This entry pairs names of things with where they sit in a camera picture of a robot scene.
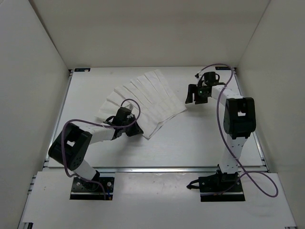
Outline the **white pleated skirt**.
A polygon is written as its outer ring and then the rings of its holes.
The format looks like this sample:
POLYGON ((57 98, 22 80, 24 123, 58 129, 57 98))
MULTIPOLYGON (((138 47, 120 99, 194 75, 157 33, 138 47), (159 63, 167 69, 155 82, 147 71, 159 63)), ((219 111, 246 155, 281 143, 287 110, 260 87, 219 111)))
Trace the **white pleated skirt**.
POLYGON ((167 121, 186 110, 160 70, 145 73, 130 82, 114 88, 96 114, 96 119, 105 121, 115 115, 125 99, 133 99, 132 113, 140 116, 138 125, 143 136, 150 139, 167 121))

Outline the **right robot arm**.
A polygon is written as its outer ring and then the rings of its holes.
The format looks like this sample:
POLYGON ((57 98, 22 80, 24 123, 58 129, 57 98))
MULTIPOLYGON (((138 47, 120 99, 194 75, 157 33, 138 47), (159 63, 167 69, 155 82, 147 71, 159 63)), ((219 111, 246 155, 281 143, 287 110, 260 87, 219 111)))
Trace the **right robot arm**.
POLYGON ((221 134, 226 134, 225 151, 222 157, 214 187, 219 191, 225 191, 238 177, 238 161, 243 147, 256 129, 256 117, 254 99, 243 97, 220 82, 220 75, 216 72, 196 74, 196 84, 188 86, 186 104, 205 104, 211 97, 217 100, 217 106, 224 106, 224 120, 220 125, 221 134))

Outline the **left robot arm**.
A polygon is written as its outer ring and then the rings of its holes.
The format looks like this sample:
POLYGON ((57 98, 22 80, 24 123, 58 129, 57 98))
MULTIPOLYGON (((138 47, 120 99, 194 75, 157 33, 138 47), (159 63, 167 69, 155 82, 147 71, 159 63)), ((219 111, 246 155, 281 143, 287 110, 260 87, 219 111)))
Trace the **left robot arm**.
POLYGON ((99 181, 100 173, 91 167, 84 157, 89 145, 112 141, 122 134, 128 137, 143 134, 136 117, 126 107, 120 107, 116 115, 108 117, 102 124, 79 127, 68 123, 52 143, 48 155, 75 173, 86 189, 102 190, 102 184, 99 181))

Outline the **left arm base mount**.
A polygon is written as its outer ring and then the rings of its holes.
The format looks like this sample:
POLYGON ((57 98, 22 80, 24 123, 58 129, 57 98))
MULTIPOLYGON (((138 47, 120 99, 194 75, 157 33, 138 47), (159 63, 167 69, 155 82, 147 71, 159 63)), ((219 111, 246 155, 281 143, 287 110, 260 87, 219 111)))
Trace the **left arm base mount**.
POLYGON ((75 177, 71 186, 71 200, 112 200, 115 177, 99 177, 99 184, 85 182, 75 177))

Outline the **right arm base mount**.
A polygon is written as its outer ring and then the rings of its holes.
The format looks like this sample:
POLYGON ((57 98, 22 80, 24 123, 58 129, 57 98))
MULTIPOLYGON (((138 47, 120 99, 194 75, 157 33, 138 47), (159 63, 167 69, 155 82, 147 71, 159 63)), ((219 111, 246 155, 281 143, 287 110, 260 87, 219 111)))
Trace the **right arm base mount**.
POLYGON ((217 171, 213 175, 198 177, 187 186, 200 191, 201 202, 243 202, 243 186, 237 172, 233 174, 217 171))

